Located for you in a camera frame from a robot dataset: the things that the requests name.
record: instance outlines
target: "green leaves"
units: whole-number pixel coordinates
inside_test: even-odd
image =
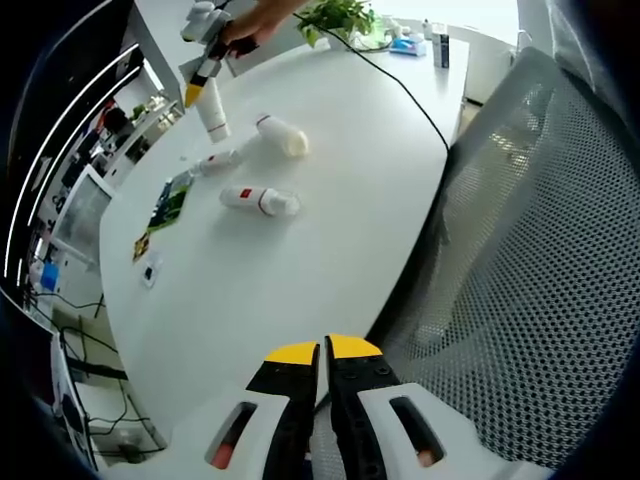
[[[300,30],[302,36],[307,41],[307,43],[311,46],[311,48],[316,46],[316,42],[320,38],[320,34],[313,27],[304,27]]]
[[[298,30],[311,47],[321,36],[321,31],[316,27],[332,30],[349,41],[354,31],[362,35],[371,33],[375,22],[373,10],[358,0],[319,0],[303,10],[301,16],[303,18]]]

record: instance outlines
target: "floor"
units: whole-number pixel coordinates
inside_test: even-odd
[[[474,105],[469,102],[465,102],[462,107],[462,115],[460,116],[460,127],[458,128],[458,136],[462,135],[462,133],[467,129],[471,120],[478,114],[480,111],[479,106]]]

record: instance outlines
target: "blue object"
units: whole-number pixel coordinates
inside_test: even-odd
[[[391,53],[402,53],[404,55],[413,55],[414,57],[423,57],[427,54],[427,42],[415,42],[408,38],[394,38],[389,46]]]
[[[60,269],[53,263],[45,263],[44,270],[42,270],[42,278],[40,279],[40,285],[45,290],[54,291],[56,288],[56,282],[60,275]]]

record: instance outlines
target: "card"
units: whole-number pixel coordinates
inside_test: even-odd
[[[144,234],[136,240],[136,243],[133,245],[133,262],[137,262],[142,255],[149,250],[149,232],[144,232]]]
[[[165,183],[153,209],[147,232],[153,233],[178,220],[192,183],[193,177],[189,172],[176,175]]]

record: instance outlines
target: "human hand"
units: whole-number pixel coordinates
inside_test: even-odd
[[[263,45],[278,30],[282,22],[307,0],[261,0],[252,10],[240,15],[220,34],[226,45],[234,40],[252,37],[258,45]],[[230,52],[239,58],[237,51]]]

